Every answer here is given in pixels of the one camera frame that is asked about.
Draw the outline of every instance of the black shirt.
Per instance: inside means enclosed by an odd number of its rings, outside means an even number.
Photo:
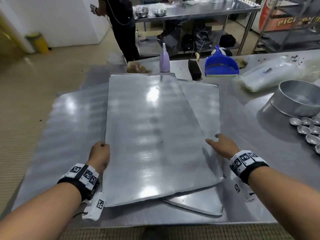
[[[134,22],[134,13],[130,0],[104,0],[106,12],[112,26],[130,25]]]

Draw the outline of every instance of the yellow trash bin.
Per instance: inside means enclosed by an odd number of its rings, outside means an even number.
[[[32,44],[33,48],[37,53],[48,54],[50,53],[48,44],[41,33],[32,33],[26,35],[26,39]]]

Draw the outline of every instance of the tiled floor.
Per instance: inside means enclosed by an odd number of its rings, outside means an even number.
[[[158,34],[161,31],[147,25],[148,32],[142,36]],[[235,22],[228,22],[226,31],[238,42],[244,28]],[[250,54],[257,36],[249,33],[242,54]],[[55,48],[50,55],[28,55],[13,64],[0,69],[0,212],[12,197],[30,164],[33,150],[43,126],[51,111],[57,93],[76,90],[85,78],[85,72],[92,65],[107,64],[111,54],[121,54],[112,31],[99,45]],[[221,239],[291,239],[278,225],[262,227],[266,234],[257,231],[255,226],[190,226],[171,228],[170,239],[213,239],[222,231]],[[81,230],[66,231],[62,239],[136,239],[141,229],[130,230]]]

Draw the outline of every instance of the stainless steel bowl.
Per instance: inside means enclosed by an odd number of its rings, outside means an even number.
[[[157,9],[153,13],[156,17],[164,17],[167,14],[167,11],[165,9]]]
[[[315,135],[306,135],[306,142],[311,145],[319,145],[320,139]]]
[[[315,125],[311,125],[309,127],[309,129],[311,130],[311,133],[314,135],[320,135],[320,127],[319,126],[315,126]]]
[[[315,149],[315,152],[320,155],[320,145],[316,145],[314,149]]]
[[[302,125],[302,121],[300,119],[294,118],[294,117],[289,119],[289,123],[290,123],[290,125],[293,125],[293,126]]]
[[[135,13],[136,13],[136,15],[137,15],[137,17],[139,19],[143,19],[143,18],[148,16],[149,8],[147,8],[147,7],[139,7],[139,8],[136,9]]]
[[[307,125],[307,126],[313,125],[312,119],[309,119],[307,117],[302,117],[301,122],[302,122],[302,125]]]
[[[320,87],[301,80],[287,80],[279,84],[270,103],[281,113],[291,117],[313,117],[320,112]]]
[[[315,125],[320,125],[320,118],[319,117],[312,117],[311,119]]]
[[[308,127],[304,126],[304,125],[299,125],[299,126],[297,127],[297,131],[298,131],[298,133],[300,133],[300,134],[302,134],[302,135],[309,135],[309,134],[311,134],[311,130],[310,130]]]

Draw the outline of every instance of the plastic bottle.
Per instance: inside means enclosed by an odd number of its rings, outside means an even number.
[[[166,50],[166,44],[162,44],[163,51],[160,53],[160,72],[170,72],[170,59]]]

